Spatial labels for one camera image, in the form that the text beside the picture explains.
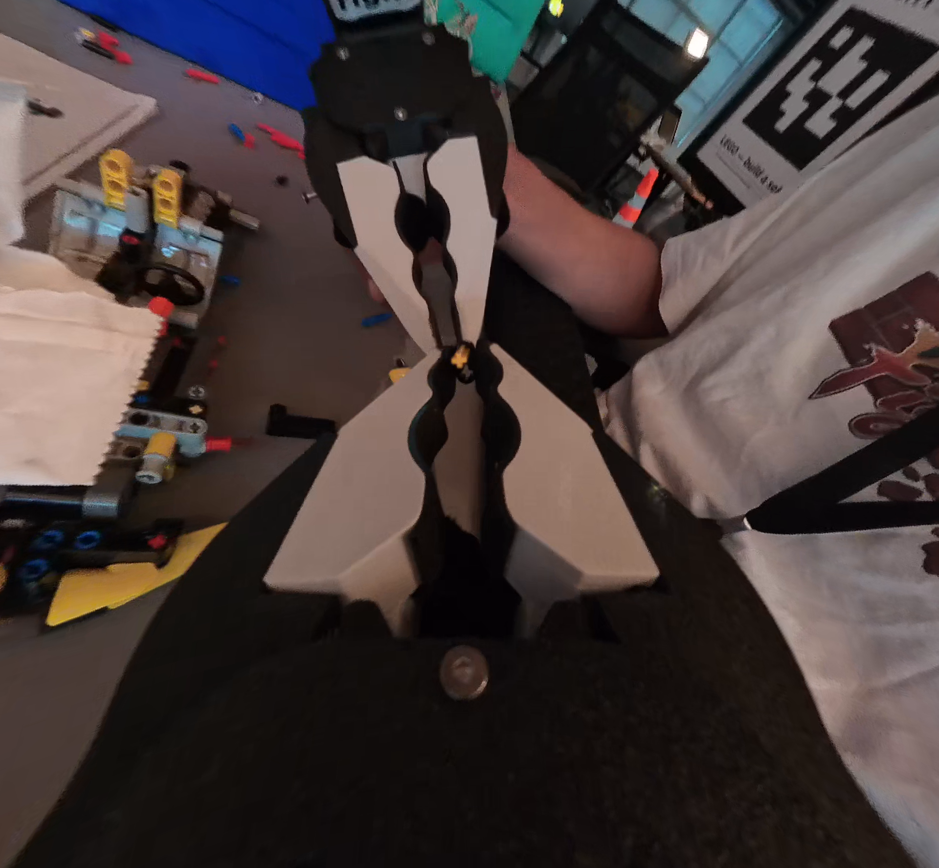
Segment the person's right forearm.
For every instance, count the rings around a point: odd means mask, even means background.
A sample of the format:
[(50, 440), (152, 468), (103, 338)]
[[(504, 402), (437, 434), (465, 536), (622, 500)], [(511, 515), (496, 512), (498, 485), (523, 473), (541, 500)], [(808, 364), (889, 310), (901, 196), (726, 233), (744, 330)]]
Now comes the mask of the person's right forearm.
[(585, 209), (512, 145), (502, 187), (509, 220), (498, 244), (520, 268), (604, 334), (667, 335), (652, 240)]

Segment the black angled lego piece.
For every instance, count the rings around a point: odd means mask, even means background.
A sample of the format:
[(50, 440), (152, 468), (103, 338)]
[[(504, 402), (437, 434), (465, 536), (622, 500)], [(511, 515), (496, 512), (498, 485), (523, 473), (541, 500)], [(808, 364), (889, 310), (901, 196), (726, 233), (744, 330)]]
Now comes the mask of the black angled lego piece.
[(265, 436), (317, 441), (336, 432), (337, 425), (332, 419), (293, 414), (286, 405), (279, 403), (268, 407)]

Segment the lego car chassis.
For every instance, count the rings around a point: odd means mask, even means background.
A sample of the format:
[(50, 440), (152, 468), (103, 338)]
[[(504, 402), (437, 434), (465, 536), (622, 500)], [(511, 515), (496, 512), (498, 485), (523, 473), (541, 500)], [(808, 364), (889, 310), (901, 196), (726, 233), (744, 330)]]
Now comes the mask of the lego car chassis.
[(220, 271), (225, 235), (256, 232), (259, 222), (194, 181), (180, 160), (137, 166), (114, 148), (99, 166), (100, 186), (59, 183), (50, 253), (120, 304), (150, 309), (161, 337), (90, 486), (2, 488), (2, 625), (37, 615), (44, 627), (62, 627), (111, 612), (177, 580), (221, 530), (127, 520), (140, 490), (239, 444), (211, 436), (207, 423), (206, 382), (222, 336), (202, 379), (184, 380), (216, 288), (238, 284)]

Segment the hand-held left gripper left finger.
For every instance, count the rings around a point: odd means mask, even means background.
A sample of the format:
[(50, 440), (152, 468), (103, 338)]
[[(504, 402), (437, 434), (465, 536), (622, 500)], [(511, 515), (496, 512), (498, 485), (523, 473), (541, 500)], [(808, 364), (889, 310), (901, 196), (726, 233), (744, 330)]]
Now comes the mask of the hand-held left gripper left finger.
[(407, 634), (419, 576), (405, 536), (425, 495), (407, 436), (439, 358), (429, 353), (339, 430), (264, 577), (270, 590), (370, 601), (394, 635)]

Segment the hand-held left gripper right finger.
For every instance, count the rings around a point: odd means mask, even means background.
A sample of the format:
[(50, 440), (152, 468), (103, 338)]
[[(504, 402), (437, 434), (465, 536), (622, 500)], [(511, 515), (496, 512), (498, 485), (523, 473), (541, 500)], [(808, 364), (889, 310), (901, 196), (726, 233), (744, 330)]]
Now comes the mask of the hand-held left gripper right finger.
[(592, 427), (502, 347), (474, 350), (482, 556), (499, 619), (530, 637), (552, 607), (660, 576)]

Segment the black office chair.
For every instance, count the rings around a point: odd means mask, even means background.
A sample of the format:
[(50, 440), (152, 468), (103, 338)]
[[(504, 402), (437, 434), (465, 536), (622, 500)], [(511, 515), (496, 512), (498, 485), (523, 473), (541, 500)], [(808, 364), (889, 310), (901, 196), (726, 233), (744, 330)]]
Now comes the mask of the black office chair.
[(707, 66), (618, 0), (597, 0), (511, 102), (523, 155), (597, 189)]

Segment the lego instruction booklet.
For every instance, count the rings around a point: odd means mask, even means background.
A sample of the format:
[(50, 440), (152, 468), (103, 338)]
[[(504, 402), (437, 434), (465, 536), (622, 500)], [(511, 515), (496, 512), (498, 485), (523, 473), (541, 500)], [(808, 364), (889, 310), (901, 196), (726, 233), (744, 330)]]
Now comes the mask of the lego instruction booklet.
[(2, 197), (18, 206), (158, 113), (157, 101), (1, 37)]

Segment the person in white T-shirt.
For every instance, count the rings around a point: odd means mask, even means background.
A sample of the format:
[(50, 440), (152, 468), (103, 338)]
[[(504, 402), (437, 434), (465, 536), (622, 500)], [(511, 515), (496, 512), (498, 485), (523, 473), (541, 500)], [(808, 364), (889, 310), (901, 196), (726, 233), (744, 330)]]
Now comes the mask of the person in white T-shirt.
[[(691, 512), (729, 524), (937, 409), (937, 98), (793, 190), (667, 241), (667, 342), (606, 429)], [(937, 522), (751, 524), (726, 550), (828, 734), (917, 866), (937, 866)]]

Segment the white torn paper bag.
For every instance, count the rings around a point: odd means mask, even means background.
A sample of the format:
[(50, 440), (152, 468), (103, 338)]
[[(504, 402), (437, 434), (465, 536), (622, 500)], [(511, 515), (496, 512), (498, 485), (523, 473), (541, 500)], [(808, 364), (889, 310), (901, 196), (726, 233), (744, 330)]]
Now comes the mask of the white torn paper bag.
[(99, 474), (162, 319), (126, 307), (24, 232), (25, 88), (2, 84), (1, 482), (88, 486)]

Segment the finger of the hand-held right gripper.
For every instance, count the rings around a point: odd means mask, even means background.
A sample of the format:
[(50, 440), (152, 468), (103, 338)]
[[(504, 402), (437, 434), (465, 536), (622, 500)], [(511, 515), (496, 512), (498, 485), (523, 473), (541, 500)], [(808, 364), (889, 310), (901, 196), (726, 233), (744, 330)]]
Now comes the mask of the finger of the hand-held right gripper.
[(425, 159), (429, 202), (446, 213), (442, 246), (452, 284), (453, 331), (476, 344), (484, 326), (497, 220), (490, 212), (478, 140), (452, 137)]
[(354, 253), (407, 334), (425, 353), (441, 349), (433, 311), (421, 291), (420, 264), (406, 244), (395, 213), (406, 193), (426, 200), (423, 158), (382, 163), (352, 158), (337, 165), (355, 236)]

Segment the orange traffic cone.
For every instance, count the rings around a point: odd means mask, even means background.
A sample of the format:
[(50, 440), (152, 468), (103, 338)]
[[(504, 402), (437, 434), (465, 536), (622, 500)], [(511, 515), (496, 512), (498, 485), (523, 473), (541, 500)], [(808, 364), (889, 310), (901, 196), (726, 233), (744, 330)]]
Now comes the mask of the orange traffic cone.
[(622, 207), (613, 217), (613, 223), (625, 228), (634, 228), (640, 219), (642, 210), (649, 199), (651, 190), (657, 180), (659, 169), (651, 160), (645, 160), (642, 163), (641, 177), (638, 186), (632, 196), (624, 202)]

